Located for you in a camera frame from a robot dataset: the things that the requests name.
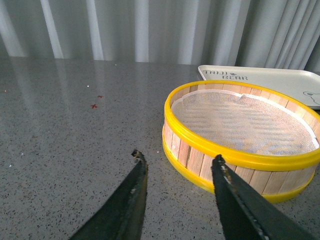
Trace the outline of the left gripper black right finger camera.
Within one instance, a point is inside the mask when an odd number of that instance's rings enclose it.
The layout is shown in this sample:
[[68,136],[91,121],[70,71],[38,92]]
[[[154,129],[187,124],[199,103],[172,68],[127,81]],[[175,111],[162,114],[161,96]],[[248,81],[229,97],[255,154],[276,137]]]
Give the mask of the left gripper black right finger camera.
[[219,218],[227,240],[314,240],[230,169],[222,155],[212,160]]

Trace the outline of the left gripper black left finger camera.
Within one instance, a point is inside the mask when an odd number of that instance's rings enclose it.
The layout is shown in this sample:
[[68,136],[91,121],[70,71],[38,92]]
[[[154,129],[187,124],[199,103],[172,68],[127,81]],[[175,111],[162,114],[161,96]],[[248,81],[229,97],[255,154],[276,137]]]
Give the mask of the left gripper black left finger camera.
[[136,165],[104,205],[71,236],[72,240],[139,240],[144,224],[148,164],[142,152],[131,155]]

